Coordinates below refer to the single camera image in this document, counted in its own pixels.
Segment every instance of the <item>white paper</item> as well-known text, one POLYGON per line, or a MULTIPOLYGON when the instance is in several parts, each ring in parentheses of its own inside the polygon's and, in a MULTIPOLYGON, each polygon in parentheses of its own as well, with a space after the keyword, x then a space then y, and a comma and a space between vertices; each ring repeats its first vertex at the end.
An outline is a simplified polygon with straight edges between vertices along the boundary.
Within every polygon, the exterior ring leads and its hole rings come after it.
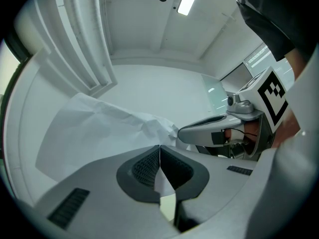
POLYGON ((85 94, 58 112, 41 144, 36 168, 60 182, 82 166, 130 150, 171 145, 186 149, 167 119, 135 113, 85 94))

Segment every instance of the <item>black cable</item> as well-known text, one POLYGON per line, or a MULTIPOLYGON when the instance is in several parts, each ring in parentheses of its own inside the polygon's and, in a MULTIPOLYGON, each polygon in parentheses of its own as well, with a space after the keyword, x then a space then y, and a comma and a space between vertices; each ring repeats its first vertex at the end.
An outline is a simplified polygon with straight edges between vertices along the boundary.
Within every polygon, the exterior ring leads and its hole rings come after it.
POLYGON ((255 135, 255 134, 253 134, 253 133, 244 133, 242 130, 235 129, 235 128, 230 128, 230 129, 233 129, 233 130, 239 131, 239 132, 241 132, 241 133, 243 133, 243 134, 250 134, 250 135, 252 135, 252 136, 257 137, 257 135, 255 135))

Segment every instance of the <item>white wall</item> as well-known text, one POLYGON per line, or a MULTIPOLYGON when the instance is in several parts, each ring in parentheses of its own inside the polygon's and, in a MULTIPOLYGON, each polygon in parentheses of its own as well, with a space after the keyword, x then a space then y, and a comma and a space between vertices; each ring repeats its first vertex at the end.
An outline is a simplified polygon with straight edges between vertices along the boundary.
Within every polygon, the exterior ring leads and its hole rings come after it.
POLYGON ((9 81, 19 65, 4 41, 0 43, 0 94, 4 94, 9 81))
POLYGON ((164 117, 177 127, 213 115, 199 73, 145 65, 119 65, 114 71, 119 83, 100 100, 164 117))
POLYGON ((245 23, 239 9, 232 14, 224 32, 217 37, 205 55, 209 75, 221 79, 250 55, 262 40, 245 23))

